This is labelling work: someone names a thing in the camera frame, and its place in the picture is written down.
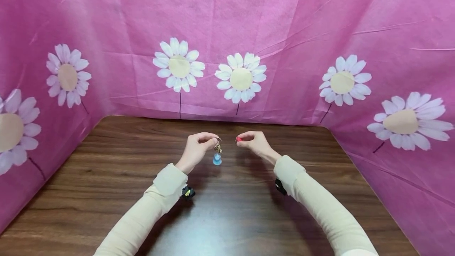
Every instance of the hand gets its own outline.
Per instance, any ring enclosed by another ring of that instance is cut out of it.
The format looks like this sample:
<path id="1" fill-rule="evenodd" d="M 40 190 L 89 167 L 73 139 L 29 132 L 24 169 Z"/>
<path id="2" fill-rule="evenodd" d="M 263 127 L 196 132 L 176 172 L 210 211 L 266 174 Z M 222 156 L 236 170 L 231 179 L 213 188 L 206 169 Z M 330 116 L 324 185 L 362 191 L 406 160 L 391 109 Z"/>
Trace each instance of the hand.
<path id="1" fill-rule="evenodd" d="M 194 167 L 202 160 L 205 152 L 215 147 L 218 136 L 211 133 L 198 133 L 188 137 L 185 151 L 180 161 L 175 165 L 180 171 L 188 175 Z"/>
<path id="2" fill-rule="evenodd" d="M 237 146 L 251 149 L 251 151 L 258 157 L 261 157 L 273 165 L 275 165 L 276 161 L 281 158 L 281 155 L 270 147 L 263 132 L 249 131 L 239 134 L 238 137 L 240 137 L 243 141 L 237 142 Z"/>

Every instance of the white daisy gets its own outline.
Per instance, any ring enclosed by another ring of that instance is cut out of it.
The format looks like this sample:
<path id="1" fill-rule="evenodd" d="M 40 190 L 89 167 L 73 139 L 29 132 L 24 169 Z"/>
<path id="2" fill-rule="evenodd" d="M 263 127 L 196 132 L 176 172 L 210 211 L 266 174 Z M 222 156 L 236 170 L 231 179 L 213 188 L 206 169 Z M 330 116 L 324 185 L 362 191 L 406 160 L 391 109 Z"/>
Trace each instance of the white daisy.
<path id="1" fill-rule="evenodd" d="M 13 164 L 20 166 L 26 162 L 26 151 L 38 146 L 33 138 L 41 132 L 38 124 L 32 124 L 39 115 L 35 105 L 34 97 L 22 101 L 19 89 L 14 89 L 5 101 L 0 98 L 0 175 Z"/>
<path id="2" fill-rule="evenodd" d="M 177 38 L 171 38 L 171 44 L 162 41 L 161 49 L 164 53 L 156 52 L 153 64 L 161 68 L 157 75 L 166 78 L 166 86 L 174 88 L 175 92 L 183 89 L 185 92 L 190 91 L 192 87 L 197 86 L 195 77 L 202 77 L 205 65 L 196 61 L 199 56 L 197 50 L 188 52 L 188 42 L 181 41 Z"/>
<path id="3" fill-rule="evenodd" d="M 335 101 L 337 106 L 342 106 L 343 101 L 351 106 L 352 98 L 365 100 L 365 96 L 371 94 L 370 88 L 363 84 L 371 80 L 371 74 L 360 73 L 365 65 L 364 60 L 357 61 L 356 55 L 350 55 L 346 61 L 342 56 L 337 58 L 335 67 L 329 67 L 322 77 L 320 96 L 325 97 L 327 103 Z"/>
<path id="4" fill-rule="evenodd" d="M 403 98 L 394 96 L 392 101 L 382 103 L 385 113 L 376 114 L 376 122 L 367 128 L 380 140 L 390 139 L 396 148 L 413 151 L 418 146 L 427 151 L 430 144 L 425 136 L 447 141 L 449 135 L 444 131 L 454 128 L 449 122 L 436 120 L 446 108 L 441 105 L 441 98 L 431 101 L 430 98 L 430 94 L 420 95 L 419 92 L 412 92 L 406 102 Z"/>
<path id="5" fill-rule="evenodd" d="M 227 64 L 220 64 L 215 76 L 221 79 L 216 87 L 226 90 L 224 97 L 232 100 L 234 104 L 240 99 L 247 103 L 253 99 L 257 92 L 261 91 L 258 83 L 263 82 L 267 76 L 264 74 L 267 67 L 265 64 L 259 65 L 261 58 L 252 53 L 246 53 L 245 59 L 236 53 L 227 57 Z"/>
<path id="6" fill-rule="evenodd" d="M 86 95 L 89 83 L 87 80 L 92 78 L 88 72 L 81 71 L 87 67 L 87 59 L 81 59 L 81 52 L 77 49 L 70 52 L 66 44 L 55 46 L 56 54 L 48 53 L 49 59 L 46 67 L 52 75 L 46 80 L 49 89 L 49 96 L 58 95 L 58 104 L 62 106 L 66 103 L 69 108 L 73 104 L 81 104 L 81 96 Z"/>

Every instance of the beige sleeve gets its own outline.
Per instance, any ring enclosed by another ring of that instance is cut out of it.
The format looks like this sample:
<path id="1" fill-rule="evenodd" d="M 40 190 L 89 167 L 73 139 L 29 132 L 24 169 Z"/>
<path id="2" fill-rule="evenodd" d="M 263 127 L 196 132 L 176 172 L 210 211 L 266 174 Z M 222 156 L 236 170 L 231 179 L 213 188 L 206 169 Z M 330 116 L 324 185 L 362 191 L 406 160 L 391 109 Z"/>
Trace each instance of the beige sleeve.
<path id="1" fill-rule="evenodd" d="M 133 256 L 155 222 L 179 200 L 188 177 L 169 164 L 109 232 L 94 256 Z"/>
<path id="2" fill-rule="evenodd" d="M 335 256 L 376 256 L 371 241 L 353 215 L 305 168 L 285 155 L 273 170 L 284 189 L 306 207 L 329 239 Z"/>

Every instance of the pink backdrop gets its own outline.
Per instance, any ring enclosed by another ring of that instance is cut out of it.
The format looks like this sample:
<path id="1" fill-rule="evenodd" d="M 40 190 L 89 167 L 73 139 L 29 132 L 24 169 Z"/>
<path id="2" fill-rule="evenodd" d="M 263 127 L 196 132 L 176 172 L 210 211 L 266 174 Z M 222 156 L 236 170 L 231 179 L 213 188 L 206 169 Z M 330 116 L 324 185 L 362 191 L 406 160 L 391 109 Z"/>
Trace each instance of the pink backdrop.
<path id="1" fill-rule="evenodd" d="M 329 128 L 453 255 L 455 0 L 0 2 L 0 231 L 102 117 L 181 116 Z"/>

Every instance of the flower center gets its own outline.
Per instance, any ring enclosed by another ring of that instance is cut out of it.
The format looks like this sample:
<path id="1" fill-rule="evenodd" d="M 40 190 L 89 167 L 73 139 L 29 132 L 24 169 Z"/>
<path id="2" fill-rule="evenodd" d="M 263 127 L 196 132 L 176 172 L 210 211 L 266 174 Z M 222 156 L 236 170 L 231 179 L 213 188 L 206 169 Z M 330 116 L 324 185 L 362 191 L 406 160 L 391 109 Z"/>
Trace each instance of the flower center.
<path id="1" fill-rule="evenodd" d="M 73 91 L 77 85 L 77 72 L 71 64 L 62 64 L 57 74 L 60 86 L 65 91 Z"/>
<path id="2" fill-rule="evenodd" d="M 0 115 L 0 152 L 14 148 L 24 134 L 22 119 L 13 113 Z"/>
<path id="3" fill-rule="evenodd" d="M 253 75 L 246 68 L 237 68 L 232 71 L 231 85 L 238 91 L 247 90 L 253 83 Z"/>
<path id="4" fill-rule="evenodd" d="M 341 71 L 332 76 L 330 87 L 336 94 L 346 94 L 354 87 L 354 76 L 348 71 Z"/>
<path id="5" fill-rule="evenodd" d="M 419 128 L 416 113 L 412 109 L 393 113 L 382 124 L 387 130 L 396 134 L 413 134 Z"/>
<path id="6" fill-rule="evenodd" d="M 190 63 L 181 55 L 173 56 L 168 63 L 169 70 L 173 76 L 185 78 L 190 74 Z"/>

